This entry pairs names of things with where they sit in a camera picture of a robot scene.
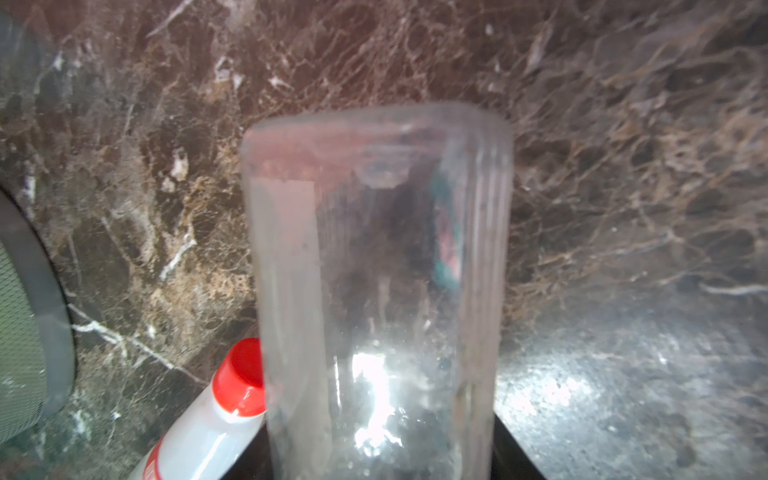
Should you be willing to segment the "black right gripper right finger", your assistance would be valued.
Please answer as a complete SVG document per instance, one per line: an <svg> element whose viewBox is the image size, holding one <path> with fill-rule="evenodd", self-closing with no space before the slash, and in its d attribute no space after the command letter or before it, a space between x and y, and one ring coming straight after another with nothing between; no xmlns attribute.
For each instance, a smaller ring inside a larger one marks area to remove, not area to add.
<svg viewBox="0 0 768 480"><path fill-rule="evenodd" d="M492 480L545 480L498 415L494 417Z"/></svg>

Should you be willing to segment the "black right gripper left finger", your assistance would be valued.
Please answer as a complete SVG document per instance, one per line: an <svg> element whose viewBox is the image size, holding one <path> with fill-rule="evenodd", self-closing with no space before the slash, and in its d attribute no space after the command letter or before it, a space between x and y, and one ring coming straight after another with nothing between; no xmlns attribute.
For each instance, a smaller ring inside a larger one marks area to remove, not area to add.
<svg viewBox="0 0 768 480"><path fill-rule="evenodd" d="M270 480L270 438L262 426L223 480Z"/></svg>

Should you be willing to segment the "clear bottle white cap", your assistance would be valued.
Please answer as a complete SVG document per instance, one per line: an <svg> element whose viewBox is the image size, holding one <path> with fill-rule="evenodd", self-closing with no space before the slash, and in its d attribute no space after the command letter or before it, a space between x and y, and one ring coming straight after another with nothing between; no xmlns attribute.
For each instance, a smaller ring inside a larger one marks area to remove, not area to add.
<svg viewBox="0 0 768 480"><path fill-rule="evenodd" d="M514 139L465 103L240 148L277 479L487 479Z"/></svg>

